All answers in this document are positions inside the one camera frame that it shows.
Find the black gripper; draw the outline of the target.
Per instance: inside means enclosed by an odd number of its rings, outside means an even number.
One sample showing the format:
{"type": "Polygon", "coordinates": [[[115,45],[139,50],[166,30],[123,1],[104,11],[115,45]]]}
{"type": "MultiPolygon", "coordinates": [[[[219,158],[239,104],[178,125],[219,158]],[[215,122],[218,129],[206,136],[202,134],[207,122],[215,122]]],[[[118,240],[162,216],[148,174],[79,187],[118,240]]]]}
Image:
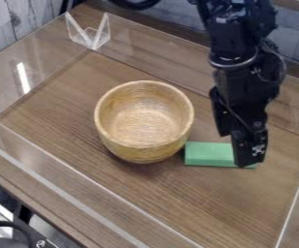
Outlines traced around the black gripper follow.
{"type": "Polygon", "coordinates": [[[275,51],[260,50],[243,66],[216,67],[210,100],[216,129],[231,135],[235,165],[246,168],[264,162],[268,147],[266,108],[278,97],[286,63],[275,51]]]}

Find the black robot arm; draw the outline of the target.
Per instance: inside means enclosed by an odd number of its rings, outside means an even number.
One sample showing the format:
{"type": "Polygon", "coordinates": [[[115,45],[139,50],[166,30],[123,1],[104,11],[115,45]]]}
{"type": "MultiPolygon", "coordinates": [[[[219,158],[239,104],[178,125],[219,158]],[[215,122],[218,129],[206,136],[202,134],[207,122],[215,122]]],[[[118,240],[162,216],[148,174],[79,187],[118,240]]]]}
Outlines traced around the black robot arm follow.
{"type": "Polygon", "coordinates": [[[266,159],[267,106],[279,95],[286,63],[268,36],[278,28],[272,0],[191,0],[208,38],[210,100],[216,129],[232,141],[234,162],[266,159]]]}

